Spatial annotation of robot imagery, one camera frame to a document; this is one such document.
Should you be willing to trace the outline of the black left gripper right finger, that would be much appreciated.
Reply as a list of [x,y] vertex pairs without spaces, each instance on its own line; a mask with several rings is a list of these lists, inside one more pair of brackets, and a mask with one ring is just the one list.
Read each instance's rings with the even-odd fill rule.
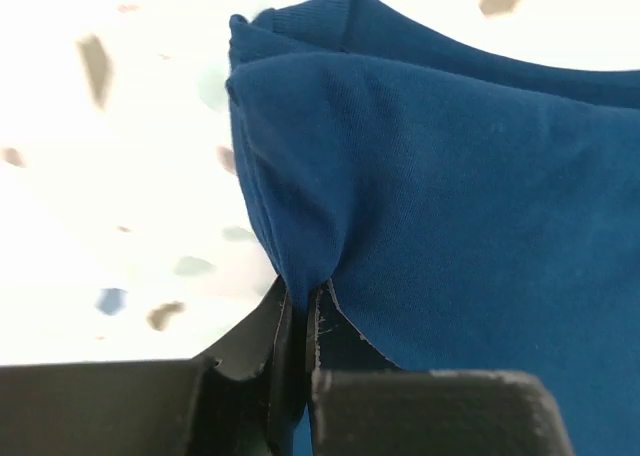
[[307,326],[316,455],[565,456],[573,452],[552,395],[513,371],[409,372],[317,289]]

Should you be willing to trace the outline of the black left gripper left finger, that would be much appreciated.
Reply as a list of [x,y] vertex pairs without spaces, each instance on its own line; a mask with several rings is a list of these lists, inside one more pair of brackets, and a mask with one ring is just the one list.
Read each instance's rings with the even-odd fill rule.
[[190,359],[5,367],[5,455],[288,455],[302,339],[282,280]]

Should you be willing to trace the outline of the navy blue printed t-shirt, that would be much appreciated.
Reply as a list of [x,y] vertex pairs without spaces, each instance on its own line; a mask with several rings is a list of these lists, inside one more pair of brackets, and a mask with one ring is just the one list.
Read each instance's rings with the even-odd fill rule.
[[580,455],[639,451],[639,75],[540,66],[378,0],[230,20],[251,226],[410,370],[515,369]]

